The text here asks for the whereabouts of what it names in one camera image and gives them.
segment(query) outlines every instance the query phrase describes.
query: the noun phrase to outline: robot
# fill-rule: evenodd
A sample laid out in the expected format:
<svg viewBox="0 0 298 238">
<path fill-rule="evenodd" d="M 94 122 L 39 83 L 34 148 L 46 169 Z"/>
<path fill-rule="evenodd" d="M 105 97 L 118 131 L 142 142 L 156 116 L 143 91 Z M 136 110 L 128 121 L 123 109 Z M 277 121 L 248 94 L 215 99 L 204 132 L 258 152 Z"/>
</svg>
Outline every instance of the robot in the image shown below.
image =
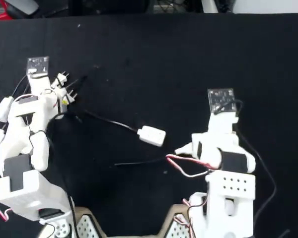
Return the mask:
<svg viewBox="0 0 298 238">
<path fill-rule="evenodd" d="M 56 237 L 64 238 L 74 229 L 74 203 L 40 172 L 48 167 L 48 123 L 62 118 L 75 95 L 63 87 L 68 76 L 64 73 L 50 83 L 48 62 L 48 57 L 28 59 L 31 94 L 5 98 L 0 104 L 0 121 L 8 122 L 6 134 L 0 136 L 0 203 L 26 219 L 52 225 Z"/>
<path fill-rule="evenodd" d="M 208 192 L 194 193 L 185 202 L 190 224 L 197 238 L 250 238 L 255 200 L 255 176 L 250 173 L 256 163 L 254 156 L 239 146 L 233 131 L 238 122 L 236 103 L 241 101 L 235 100 L 232 89 L 210 89 L 208 95 L 208 131 L 192 134 L 191 143 L 175 150 L 212 169 L 205 178 Z"/>
<path fill-rule="evenodd" d="M 84 222 L 90 227 L 91 237 L 106 237 L 90 217 L 83 216 L 76 226 L 73 200 L 40 173 L 48 167 L 49 123 L 61 119 L 76 97 L 64 87 L 68 76 L 65 73 L 50 83 L 48 61 L 48 57 L 28 59 L 26 77 L 31 93 L 16 99 L 5 98 L 0 104 L 0 121 L 8 122 L 6 133 L 0 130 L 0 203 L 10 208 L 2 216 L 6 218 L 12 210 L 31 221 L 51 225 L 54 230 L 50 237 L 78 238 L 77 230 L 85 226 Z M 187 177 L 205 175 L 208 191 L 194 193 L 189 201 L 184 199 L 187 218 L 173 214 L 169 231 L 163 236 L 174 238 L 170 231 L 180 225 L 189 228 L 192 238 L 250 238 L 255 199 L 255 176 L 250 173 L 256 164 L 254 156 L 239 146 L 233 131 L 232 126 L 238 121 L 238 100 L 232 89 L 211 89 L 208 95 L 208 131 L 192 134 L 191 143 L 175 150 L 175 155 L 166 156 Z M 141 140 L 157 146 L 162 145 L 165 137 L 159 130 L 154 139 L 152 130 L 143 128 L 137 133 Z M 183 154 L 192 158 L 181 157 Z M 188 175 L 175 159 L 203 165 L 207 171 Z M 88 236 L 86 232 L 81 233 L 82 237 Z"/>
</svg>

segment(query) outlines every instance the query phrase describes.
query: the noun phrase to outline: black background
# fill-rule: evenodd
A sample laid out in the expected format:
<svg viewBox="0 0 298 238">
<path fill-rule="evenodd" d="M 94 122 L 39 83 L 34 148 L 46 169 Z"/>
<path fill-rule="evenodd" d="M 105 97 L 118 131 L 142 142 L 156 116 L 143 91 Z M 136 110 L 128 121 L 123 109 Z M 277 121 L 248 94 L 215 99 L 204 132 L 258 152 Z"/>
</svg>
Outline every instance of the black background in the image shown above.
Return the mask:
<svg viewBox="0 0 298 238">
<path fill-rule="evenodd" d="M 239 128 L 278 185 L 256 237 L 274 238 L 285 229 L 291 230 L 287 237 L 298 237 L 298 14 L 0 22 L 0 100 L 24 75 L 26 58 L 36 56 L 50 56 L 51 77 L 68 71 L 75 80 L 88 73 L 77 108 L 167 132 L 165 146 L 157 148 L 101 121 L 56 123 L 59 156 L 45 176 L 59 184 L 58 163 L 75 204 L 88 207 L 109 236 L 156 234 L 172 204 L 205 191 L 204 178 L 187 179 L 166 162 L 113 163 L 163 158 L 188 143 L 191 133 L 207 129 L 207 89 L 232 87 L 245 102 Z M 272 192 L 259 163 L 256 183 L 255 209 Z M 6 224 L 0 220 L 0 237 L 35 237 L 39 228 L 11 215 Z"/>
</svg>

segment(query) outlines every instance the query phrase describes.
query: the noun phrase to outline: cable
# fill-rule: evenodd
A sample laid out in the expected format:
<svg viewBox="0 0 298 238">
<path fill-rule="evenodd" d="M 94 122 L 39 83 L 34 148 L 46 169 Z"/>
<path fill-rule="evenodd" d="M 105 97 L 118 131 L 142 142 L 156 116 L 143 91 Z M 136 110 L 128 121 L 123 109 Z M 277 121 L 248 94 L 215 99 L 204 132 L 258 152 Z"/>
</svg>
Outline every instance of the cable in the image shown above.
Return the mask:
<svg viewBox="0 0 298 238">
<path fill-rule="evenodd" d="M 56 228 L 55 228 L 55 226 L 53 226 L 52 224 L 47 223 L 47 225 L 52 226 L 52 227 L 54 228 L 52 234 L 50 234 L 48 237 L 46 237 L 46 238 L 50 238 L 50 237 L 54 234 Z"/>
<path fill-rule="evenodd" d="M 183 169 L 182 169 L 176 162 L 174 162 L 174 161 L 171 159 L 171 158 L 179 159 L 178 157 L 180 157 L 180 156 L 166 155 L 165 157 L 166 157 L 167 161 L 168 161 L 171 165 L 173 165 L 177 170 L 179 170 L 179 171 L 181 172 L 181 174 L 183 174 L 185 177 L 188 177 L 188 178 L 195 178 L 195 177 L 198 177 L 198 176 L 206 175 L 206 174 L 208 174 L 208 173 L 210 172 L 210 170 L 206 170 L 206 171 L 204 171 L 204 172 L 202 172 L 202 173 L 199 173 L 199 174 L 189 175 L 189 174 L 187 174 L 186 172 L 184 172 L 184 170 L 183 170 Z M 207 167 L 206 164 L 202 163 L 201 161 L 192 159 L 192 158 L 187 158 L 187 159 L 186 159 L 185 157 L 181 157 L 181 159 L 184 159 L 184 160 L 187 160 L 187 161 L 191 161 L 191 162 L 195 162 L 195 163 L 197 163 L 197 164 L 200 164 L 200 165 L 203 165 L 203 166 Z"/>
<path fill-rule="evenodd" d="M 108 122 L 108 123 L 112 123 L 112 124 L 120 125 L 120 126 L 122 126 L 122 127 L 124 127 L 124 128 L 127 128 L 128 130 L 131 130 L 131 131 L 135 132 L 135 133 L 138 132 L 138 130 L 137 130 L 136 128 L 132 128 L 131 126 L 128 126 L 128 125 L 123 124 L 123 123 L 121 123 L 121 122 L 117 122 L 117 121 L 114 121 L 114 120 L 110 120 L 110 119 L 103 118 L 103 117 L 101 117 L 101 116 L 99 116 L 99 115 L 96 115 L 96 114 L 94 114 L 94 113 L 92 113 L 92 112 L 90 112 L 90 111 L 88 111 L 88 110 L 85 110 L 84 112 L 85 112 L 88 116 L 90 116 L 90 117 L 92 117 L 92 118 L 99 119 L 99 120 L 103 120 L 103 121 Z"/>
<path fill-rule="evenodd" d="M 164 161 L 165 158 L 155 159 L 155 160 L 148 160 L 142 162 L 130 162 L 130 163 L 114 163 L 114 166 L 125 166 L 125 165 L 143 165 L 143 164 L 151 164 Z"/>
<path fill-rule="evenodd" d="M 65 6 L 65 7 L 62 7 L 62 8 L 60 8 L 60 9 L 56 9 L 56 10 L 54 10 L 54 11 L 45 13 L 44 15 L 42 15 L 42 18 L 51 17 L 51 16 L 53 16 L 53 15 L 55 15 L 55 14 L 57 14 L 57 13 L 60 13 L 60 12 L 62 12 L 62 11 L 66 11 L 66 10 L 68 10 L 68 9 L 69 9 L 69 6 Z"/>
<path fill-rule="evenodd" d="M 28 93 L 28 94 L 23 94 L 19 97 L 17 97 L 13 102 L 17 102 L 18 100 L 20 100 L 21 98 L 25 98 L 25 97 L 34 97 L 35 95 L 31 94 L 31 93 Z"/>
<path fill-rule="evenodd" d="M 188 219 L 189 219 L 189 225 L 190 225 L 190 227 L 191 227 L 191 229 L 192 229 L 192 232 L 193 232 L 193 238 L 197 238 L 197 237 L 196 237 L 196 235 L 195 235 L 195 232 L 194 232 L 194 229 L 193 229 L 193 226 L 192 226 L 192 222 L 191 222 L 191 219 L 190 219 L 190 216 L 189 216 L 189 211 L 190 211 L 190 209 L 193 208 L 193 207 L 204 207 L 205 204 L 207 204 L 207 202 L 208 202 L 208 196 L 209 196 L 209 189 L 210 189 L 210 186 L 209 186 L 209 184 L 208 184 L 208 191 L 207 191 L 205 200 L 202 201 L 202 203 L 201 203 L 200 205 L 192 205 L 192 206 L 190 206 L 190 207 L 188 208 L 188 211 L 187 211 L 187 216 L 188 216 Z"/>
<path fill-rule="evenodd" d="M 242 100 L 239 100 L 239 99 L 234 99 L 234 100 L 231 100 L 231 101 L 228 101 L 226 103 L 224 103 L 223 105 L 221 105 L 219 108 L 215 109 L 213 111 L 213 114 L 214 115 L 217 115 L 217 114 L 220 114 L 222 113 L 222 109 L 225 108 L 227 105 L 230 105 L 230 104 L 233 104 L 233 103 L 239 103 L 239 110 L 236 112 L 236 116 L 239 115 L 240 111 L 242 110 L 243 106 L 244 106 L 244 103 Z"/>
<path fill-rule="evenodd" d="M 18 82 L 18 84 L 16 85 L 14 91 L 12 92 L 11 97 L 14 98 L 14 96 L 15 96 L 15 94 L 16 94 L 18 88 L 20 87 L 21 83 L 24 81 L 24 79 L 25 79 L 26 77 L 27 77 L 27 74 L 24 75 L 24 76 L 21 78 L 21 80 L 20 80 L 20 81 Z"/>
<path fill-rule="evenodd" d="M 76 84 L 78 81 L 82 80 L 82 78 L 78 78 L 76 79 L 74 82 L 70 83 L 68 86 L 66 86 L 65 88 L 68 89 L 69 87 L 71 87 L 72 85 Z"/>
<path fill-rule="evenodd" d="M 22 94 L 26 94 L 29 91 L 29 88 L 30 88 L 30 84 L 28 83 Z"/>
<path fill-rule="evenodd" d="M 280 236 L 278 236 L 278 238 L 284 238 L 288 233 L 290 233 L 289 229 L 285 230 Z"/>
<path fill-rule="evenodd" d="M 235 125 L 234 127 L 237 135 L 244 141 L 244 143 L 247 145 L 247 147 L 253 151 L 253 153 L 256 154 L 257 158 L 259 159 L 259 161 L 261 162 L 265 172 L 267 173 L 269 179 L 271 180 L 274 190 L 272 192 L 272 194 L 267 198 L 267 200 L 260 206 L 260 208 L 257 210 L 255 216 L 254 216 L 254 228 L 256 226 L 257 220 L 259 218 L 259 216 L 261 215 L 261 213 L 263 212 L 263 210 L 265 209 L 265 207 L 267 206 L 268 203 L 270 203 L 272 201 L 272 199 L 275 197 L 276 193 L 277 193 L 277 185 L 275 182 L 274 177 L 272 176 L 272 174 L 270 173 L 269 169 L 267 168 L 264 160 L 262 159 L 262 157 L 260 156 L 260 154 L 257 152 L 257 150 L 255 150 L 255 148 L 247 141 L 247 139 L 243 136 L 243 134 L 239 131 L 239 129 L 237 128 L 237 126 Z"/>
<path fill-rule="evenodd" d="M 37 131 L 37 132 L 34 133 L 34 134 L 37 134 L 37 133 L 39 133 L 39 132 L 42 132 L 42 133 L 45 134 L 45 136 L 46 136 L 46 138 L 47 138 L 47 140 L 48 140 L 48 142 L 49 142 L 49 144 L 50 144 L 50 146 L 51 146 L 51 148 L 52 148 L 54 154 L 56 154 L 55 146 L 54 146 L 54 144 L 52 143 L 51 139 L 50 139 L 50 138 L 48 137 L 48 135 L 46 134 L 46 132 L 43 131 L 43 130 L 39 130 L 39 131 Z M 74 210 L 74 207 L 73 207 L 73 203 L 72 203 L 71 197 L 70 197 L 70 195 L 69 195 L 69 193 L 68 193 L 69 188 L 68 188 L 68 186 L 67 186 L 65 177 L 64 177 L 63 173 L 61 173 L 61 170 L 58 168 L 58 166 L 57 166 L 57 169 L 59 170 L 59 173 L 60 173 L 60 175 L 61 175 L 61 177 L 62 177 L 62 180 L 63 180 L 63 183 L 64 183 L 64 187 L 65 187 L 65 190 L 66 190 L 66 195 L 67 195 L 67 197 L 68 197 L 68 201 L 69 201 L 69 204 L 70 204 L 70 208 L 71 208 L 71 212 L 72 212 L 72 217 L 73 217 L 73 224 L 74 224 L 75 234 L 76 234 L 76 237 L 79 237 L 79 235 L 78 235 L 78 231 L 77 231 L 76 218 L 75 218 L 75 210 Z"/>
</svg>

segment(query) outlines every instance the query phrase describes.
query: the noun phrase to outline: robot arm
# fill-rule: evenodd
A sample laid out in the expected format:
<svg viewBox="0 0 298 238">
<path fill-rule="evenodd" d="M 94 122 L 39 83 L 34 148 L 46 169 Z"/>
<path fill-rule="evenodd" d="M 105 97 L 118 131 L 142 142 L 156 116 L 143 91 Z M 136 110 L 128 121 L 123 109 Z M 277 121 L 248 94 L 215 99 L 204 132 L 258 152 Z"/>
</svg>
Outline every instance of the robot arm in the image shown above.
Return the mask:
<svg viewBox="0 0 298 238">
<path fill-rule="evenodd" d="M 215 168 L 206 176 L 208 192 L 190 197 L 189 206 L 196 207 L 189 209 L 189 220 L 197 238 L 248 238 L 253 236 L 255 176 L 249 173 L 255 170 L 255 158 L 232 130 L 238 122 L 233 90 L 212 89 L 208 94 L 208 131 L 192 134 L 191 143 L 175 150 Z M 206 213 L 202 201 L 207 202 Z"/>
<path fill-rule="evenodd" d="M 73 201 L 40 172 L 48 167 L 47 125 L 74 99 L 62 87 L 67 75 L 58 74 L 51 84 L 47 74 L 48 57 L 29 59 L 31 94 L 14 99 L 8 111 L 8 128 L 0 144 L 0 203 L 26 219 L 54 226 L 61 238 L 74 230 Z"/>
</svg>

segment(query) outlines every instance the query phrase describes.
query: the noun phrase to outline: red object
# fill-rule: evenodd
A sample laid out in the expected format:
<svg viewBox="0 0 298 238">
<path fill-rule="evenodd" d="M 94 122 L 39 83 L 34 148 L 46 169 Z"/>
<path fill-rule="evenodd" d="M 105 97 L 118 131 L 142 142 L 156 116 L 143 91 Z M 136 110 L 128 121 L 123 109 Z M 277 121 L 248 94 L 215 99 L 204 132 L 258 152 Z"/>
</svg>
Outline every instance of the red object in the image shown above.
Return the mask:
<svg viewBox="0 0 298 238">
<path fill-rule="evenodd" d="M 6 3 L 4 0 L 0 0 L 2 7 L 4 8 L 4 13 L 0 14 L 0 20 L 11 20 L 12 18 L 6 12 Z"/>
</svg>

